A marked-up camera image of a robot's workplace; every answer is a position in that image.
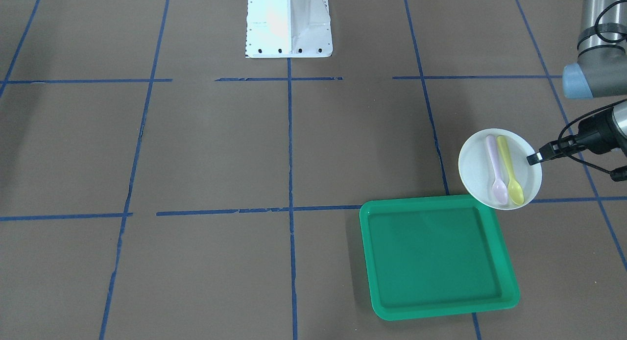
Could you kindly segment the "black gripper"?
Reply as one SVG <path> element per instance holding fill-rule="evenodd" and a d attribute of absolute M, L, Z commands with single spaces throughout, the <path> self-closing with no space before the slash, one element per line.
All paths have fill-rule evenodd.
<path fill-rule="evenodd" d="M 616 137 L 613 110 L 604 110 L 578 123 L 576 141 L 562 138 L 543 145 L 535 154 L 527 156 L 529 165 L 564 158 L 579 152 L 579 146 L 593 154 L 606 154 L 619 147 Z"/>

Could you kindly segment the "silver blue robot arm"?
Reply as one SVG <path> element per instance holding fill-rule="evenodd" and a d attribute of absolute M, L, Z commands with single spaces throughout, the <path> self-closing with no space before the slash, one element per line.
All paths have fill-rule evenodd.
<path fill-rule="evenodd" d="M 565 66 L 562 89 L 569 99 L 624 96 L 627 90 L 626 0 L 583 0 L 577 61 Z M 577 134 L 562 136 L 527 157 L 530 165 L 584 150 L 626 150 L 626 103 L 580 119 Z"/>

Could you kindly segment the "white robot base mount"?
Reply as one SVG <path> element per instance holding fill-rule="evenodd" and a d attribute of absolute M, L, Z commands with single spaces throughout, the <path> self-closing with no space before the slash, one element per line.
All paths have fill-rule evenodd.
<path fill-rule="evenodd" d="M 333 54 L 329 0 L 247 0 L 245 57 Z"/>

